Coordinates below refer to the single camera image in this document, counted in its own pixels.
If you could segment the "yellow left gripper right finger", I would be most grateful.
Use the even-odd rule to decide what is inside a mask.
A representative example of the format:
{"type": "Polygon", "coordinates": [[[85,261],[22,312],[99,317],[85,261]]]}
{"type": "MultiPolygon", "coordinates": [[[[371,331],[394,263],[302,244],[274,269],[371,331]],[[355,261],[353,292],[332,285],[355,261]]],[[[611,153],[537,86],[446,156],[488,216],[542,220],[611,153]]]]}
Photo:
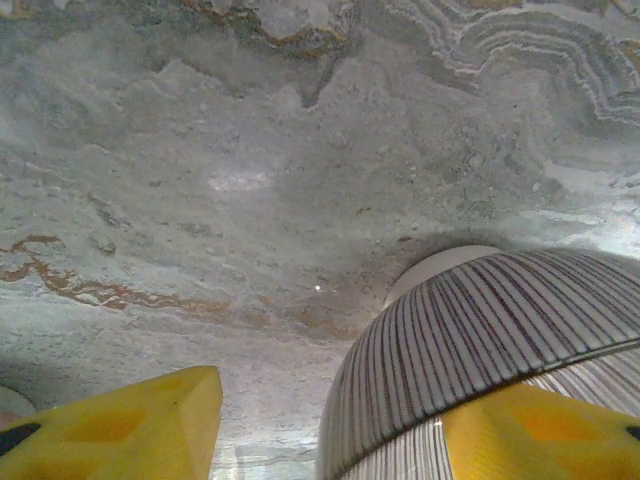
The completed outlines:
{"type": "Polygon", "coordinates": [[[442,416],[454,480],[640,480],[640,417],[527,384],[442,416]]]}

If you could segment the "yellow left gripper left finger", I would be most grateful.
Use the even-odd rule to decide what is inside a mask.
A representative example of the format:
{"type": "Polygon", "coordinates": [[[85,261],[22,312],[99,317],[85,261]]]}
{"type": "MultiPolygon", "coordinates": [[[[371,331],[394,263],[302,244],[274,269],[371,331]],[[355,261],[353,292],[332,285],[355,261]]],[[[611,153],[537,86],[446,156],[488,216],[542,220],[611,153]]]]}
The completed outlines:
{"type": "Polygon", "coordinates": [[[209,480],[223,390],[194,366],[0,430],[0,480],[209,480]]]}

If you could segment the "cream bowl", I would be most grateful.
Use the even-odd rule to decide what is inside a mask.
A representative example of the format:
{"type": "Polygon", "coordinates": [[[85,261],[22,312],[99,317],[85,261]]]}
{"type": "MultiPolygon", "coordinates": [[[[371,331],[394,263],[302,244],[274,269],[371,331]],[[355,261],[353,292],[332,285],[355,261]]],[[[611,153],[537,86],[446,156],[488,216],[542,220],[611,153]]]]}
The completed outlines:
{"type": "Polygon", "coordinates": [[[0,384],[0,431],[36,413],[36,408],[24,395],[0,384]]]}

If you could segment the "striped bowl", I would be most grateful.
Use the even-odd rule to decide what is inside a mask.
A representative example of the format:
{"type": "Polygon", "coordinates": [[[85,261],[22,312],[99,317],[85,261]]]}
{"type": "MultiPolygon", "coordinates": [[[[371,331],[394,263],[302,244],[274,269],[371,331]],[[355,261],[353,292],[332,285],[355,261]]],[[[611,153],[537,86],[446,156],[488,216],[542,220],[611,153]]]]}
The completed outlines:
{"type": "Polygon", "coordinates": [[[640,417],[640,260],[499,252],[410,288],[336,374],[316,480],[454,480],[444,413],[514,383],[640,417]]]}

